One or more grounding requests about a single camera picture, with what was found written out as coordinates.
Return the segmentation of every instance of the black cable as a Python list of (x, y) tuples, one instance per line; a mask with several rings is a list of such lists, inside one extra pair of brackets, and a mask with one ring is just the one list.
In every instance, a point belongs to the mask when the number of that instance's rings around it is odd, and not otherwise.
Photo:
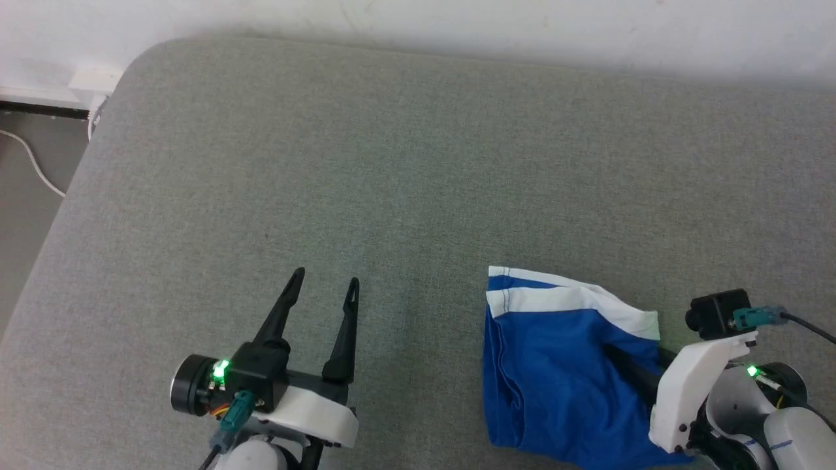
[(800, 324), (804, 328), (814, 332), (816, 335), (819, 335), (822, 338), (825, 338), (827, 341), (830, 341), (831, 343), (836, 345), (836, 336), (831, 335), (827, 331), (822, 330), (821, 328), (819, 328), (818, 326), (808, 322), (807, 320), (800, 319), (799, 317), (797, 317), (793, 314), (788, 314), (788, 313), (785, 313), (785, 312), (782, 312), (781, 316), (785, 319), (788, 319), (788, 320), (793, 321), (797, 324)]
[(197, 470), (206, 470), (207, 468), (209, 468), (209, 466), (212, 464), (212, 461), (215, 460), (215, 457), (217, 457), (217, 454), (220, 453), (220, 451), (220, 447), (213, 447), (212, 451), (209, 452), (209, 457), (207, 457), (206, 460), (203, 461), (203, 465), (201, 465), (201, 467)]

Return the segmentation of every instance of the blue fabric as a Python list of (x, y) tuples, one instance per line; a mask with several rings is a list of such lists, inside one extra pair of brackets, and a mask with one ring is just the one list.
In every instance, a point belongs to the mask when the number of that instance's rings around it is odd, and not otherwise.
[[(488, 280), (489, 291), (503, 291), (506, 306), (511, 295), (525, 295), (518, 288), (561, 289), (508, 275)], [(491, 443), (586, 470), (690, 462), (650, 441), (648, 409), (606, 359), (603, 345), (657, 370), (658, 341), (626, 333), (596, 309), (554, 305), (553, 311), (494, 318), (488, 305), (482, 385)]]

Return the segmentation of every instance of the green led light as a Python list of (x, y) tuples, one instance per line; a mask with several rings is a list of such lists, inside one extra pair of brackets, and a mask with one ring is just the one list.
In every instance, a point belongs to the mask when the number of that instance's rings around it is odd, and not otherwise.
[(212, 376), (216, 379), (223, 379), (229, 365), (228, 360), (222, 360), (220, 364), (215, 365), (215, 370), (212, 371)]

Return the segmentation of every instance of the gray fabric cushion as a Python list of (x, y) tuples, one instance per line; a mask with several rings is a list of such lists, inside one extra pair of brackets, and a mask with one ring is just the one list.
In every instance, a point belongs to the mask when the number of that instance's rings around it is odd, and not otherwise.
[[(836, 330), (836, 99), (276, 40), (166, 43), (126, 72), (3, 341), (15, 469), (178, 469), (192, 352), (229, 356), (297, 266), (291, 365), (327, 358), (361, 279), (353, 450), (323, 468), (568, 468), (492, 448), (487, 266), (597, 283), (694, 342), (691, 298), (744, 287)], [(833, 416), (833, 351), (780, 358)]]

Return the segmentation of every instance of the baseboard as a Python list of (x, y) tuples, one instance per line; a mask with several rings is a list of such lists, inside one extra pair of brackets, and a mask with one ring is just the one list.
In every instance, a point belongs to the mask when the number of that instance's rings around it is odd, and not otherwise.
[(87, 106), (81, 103), (69, 89), (43, 90), (0, 86), (0, 101), (70, 108), (74, 110), (87, 109)]
[(89, 111), (78, 108), (61, 108), (58, 106), (33, 105), (31, 103), (16, 103), (14, 101), (0, 101), (0, 112), (26, 113), (30, 115), (47, 115), (70, 119), (87, 120)]

